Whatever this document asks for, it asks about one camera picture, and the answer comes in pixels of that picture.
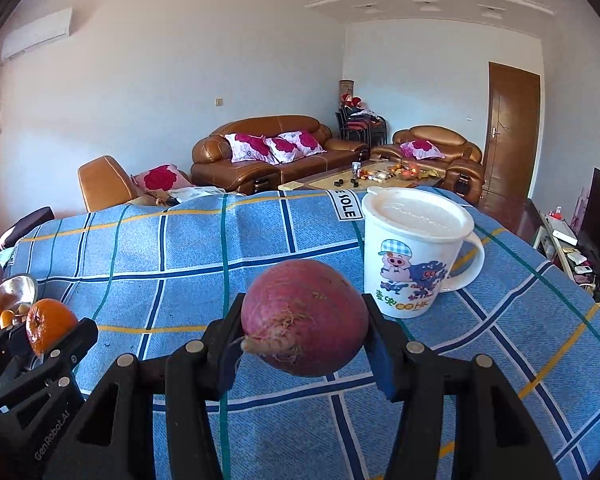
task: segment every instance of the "metal bowl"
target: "metal bowl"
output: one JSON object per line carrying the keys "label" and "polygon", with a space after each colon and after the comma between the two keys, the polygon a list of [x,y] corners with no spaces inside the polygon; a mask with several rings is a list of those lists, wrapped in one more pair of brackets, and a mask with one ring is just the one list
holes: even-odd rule
{"label": "metal bowl", "polygon": [[16,274],[0,284],[0,306],[14,312],[21,305],[31,306],[38,300],[38,282],[30,274]]}

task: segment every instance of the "pink floral cushion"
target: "pink floral cushion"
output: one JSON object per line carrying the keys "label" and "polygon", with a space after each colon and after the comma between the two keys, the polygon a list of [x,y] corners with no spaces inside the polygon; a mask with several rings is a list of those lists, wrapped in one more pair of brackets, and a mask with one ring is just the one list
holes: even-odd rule
{"label": "pink floral cushion", "polygon": [[271,155],[269,147],[264,143],[264,137],[248,134],[229,134],[224,138],[231,146],[231,162],[244,160],[261,160],[269,164],[278,164],[278,160]]}
{"label": "pink floral cushion", "polygon": [[308,131],[287,132],[286,134],[280,134],[279,137],[295,144],[304,156],[325,153],[327,151],[322,148],[318,141],[315,140],[315,137]]}
{"label": "pink floral cushion", "polygon": [[192,184],[180,174],[178,168],[173,164],[165,164],[134,175],[131,180],[144,192],[192,187]]}
{"label": "pink floral cushion", "polygon": [[298,147],[283,139],[282,137],[271,137],[270,139],[264,139],[264,143],[269,147],[273,156],[276,157],[280,164],[286,164],[293,162],[299,158],[303,158],[304,155]]}
{"label": "pink floral cushion", "polygon": [[423,158],[445,158],[434,144],[424,139],[405,142],[400,145],[400,150],[404,153],[404,156],[415,158],[416,160],[422,160]]}

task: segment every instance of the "mug handle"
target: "mug handle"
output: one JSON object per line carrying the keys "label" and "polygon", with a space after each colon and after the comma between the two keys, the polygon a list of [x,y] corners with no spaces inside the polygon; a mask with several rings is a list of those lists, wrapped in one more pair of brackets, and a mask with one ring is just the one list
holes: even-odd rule
{"label": "mug handle", "polygon": [[469,285],[469,283],[478,277],[478,274],[480,274],[480,271],[482,270],[482,266],[484,265],[484,247],[482,246],[480,238],[478,238],[477,235],[472,232],[467,238],[465,238],[465,241],[475,246],[478,253],[475,255],[471,266],[469,266],[465,272],[461,272],[452,278],[445,278],[445,280],[442,282],[442,288],[440,288],[440,292],[458,290],[459,288]]}

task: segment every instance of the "blue checkered tablecloth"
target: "blue checkered tablecloth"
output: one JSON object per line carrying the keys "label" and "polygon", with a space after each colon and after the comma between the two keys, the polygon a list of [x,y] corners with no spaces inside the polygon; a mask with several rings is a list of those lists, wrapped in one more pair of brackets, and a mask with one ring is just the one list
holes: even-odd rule
{"label": "blue checkered tablecloth", "polygon": [[[461,359],[492,356],[519,392],[565,479],[600,459],[600,310],[529,245],[455,195],[486,252],[467,288],[401,322],[409,338]],[[30,272],[43,296],[96,320],[77,380],[90,393],[114,359],[173,352],[224,316],[268,266],[316,258],[363,287],[363,221],[339,221],[322,191],[208,196],[163,211],[122,205],[48,222],[21,240],[7,275]],[[466,244],[456,270],[471,259]],[[445,399],[440,479],[453,458]],[[376,389],[363,351],[337,373],[298,378],[245,356],[234,388],[208,403],[225,478],[380,478],[400,417]],[[155,398],[157,477],[170,477],[164,400]]]}

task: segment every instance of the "wooden door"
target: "wooden door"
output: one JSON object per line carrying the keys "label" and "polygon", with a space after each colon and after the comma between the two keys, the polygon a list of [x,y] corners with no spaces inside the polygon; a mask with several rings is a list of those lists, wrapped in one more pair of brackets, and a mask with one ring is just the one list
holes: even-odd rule
{"label": "wooden door", "polygon": [[538,146],[540,76],[489,63],[489,107],[484,189],[526,198]]}

